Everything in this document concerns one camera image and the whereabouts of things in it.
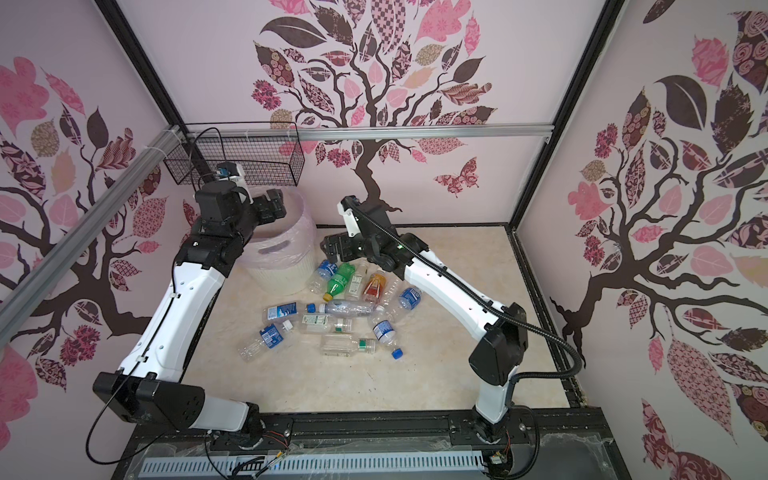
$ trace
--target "wire basket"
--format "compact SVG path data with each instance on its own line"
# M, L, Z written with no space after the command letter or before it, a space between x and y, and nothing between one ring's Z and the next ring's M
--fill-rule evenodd
M187 124L187 127L192 131L202 131L203 128L199 126L224 124L234 123ZM190 133L186 144L174 148L166 157L165 166L176 184L200 184L200 173L190 163L189 151L193 142L192 160L205 161L214 173L219 163L233 161L243 166L245 181L249 185L295 187L299 184L304 168L304 153L295 123L254 121L237 124L249 129L220 130L221 140L215 131L198 137L196 141L197 133Z

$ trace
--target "table surface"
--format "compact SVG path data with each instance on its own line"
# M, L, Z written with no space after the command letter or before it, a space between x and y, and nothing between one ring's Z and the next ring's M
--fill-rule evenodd
M318 241L339 230L318 230ZM503 227L400 229L424 240L440 260L476 289L504 304L516 302L538 325L515 255ZM316 258L323 254L316 248ZM352 412L470 409L480 379L469 366L475 348L462 324L433 298L396 325L405 355L394 360L385 349L373 355L324 356L320 336L295 335L293 343L244 362L237 345L263 328L262 311L288 301L322 302L303 290L290 296L263 292L250 274L235 266L210 314L184 383L209 396L253 402L262 412ZM355 332L372 337L365 319ZM529 335L521 371L553 371L545 340ZM513 400L534 408L568 407L559 380L526 379Z

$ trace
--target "pink butterfly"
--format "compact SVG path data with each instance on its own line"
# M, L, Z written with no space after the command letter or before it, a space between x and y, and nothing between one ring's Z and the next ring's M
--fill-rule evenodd
M477 157L474 157L468 161L464 167L462 167L462 172L458 177L455 175L438 175L435 177L435 181L441 185L447 186L448 192L454 194L456 198L458 198L458 192L464 190L464 186L478 186L478 176L475 174L475 171L478 169L476 160Z

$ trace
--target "pink wall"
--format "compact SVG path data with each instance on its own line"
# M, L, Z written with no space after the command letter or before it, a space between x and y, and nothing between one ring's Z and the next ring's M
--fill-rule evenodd
M0 298L165 125L91 2L14 2L2 15ZM185 194L164 167L153 172L0 352L3 478L111 474L84 454L103 406L91 386L116 369L159 302L189 229ZM92 452L117 458L132 428L108 412Z
M317 128L548 123L602 4L264 0L221 8L174 0L121 7L186 121ZM376 47L379 60L363 51ZM505 222L540 140L305 142L299 188L317 223L339 223L336 204L347 194L386 205L397 223Z
M630 3L521 227L635 479L766 476L766 58L765 2Z

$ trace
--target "white trash can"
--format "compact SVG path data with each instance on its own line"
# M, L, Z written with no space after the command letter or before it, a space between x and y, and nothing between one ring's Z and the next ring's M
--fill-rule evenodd
M317 229L304 196L295 187L250 187L254 197L270 188L283 191L286 216L274 223L259 225L237 263L253 277L256 285L274 295L291 295L306 287L317 268Z

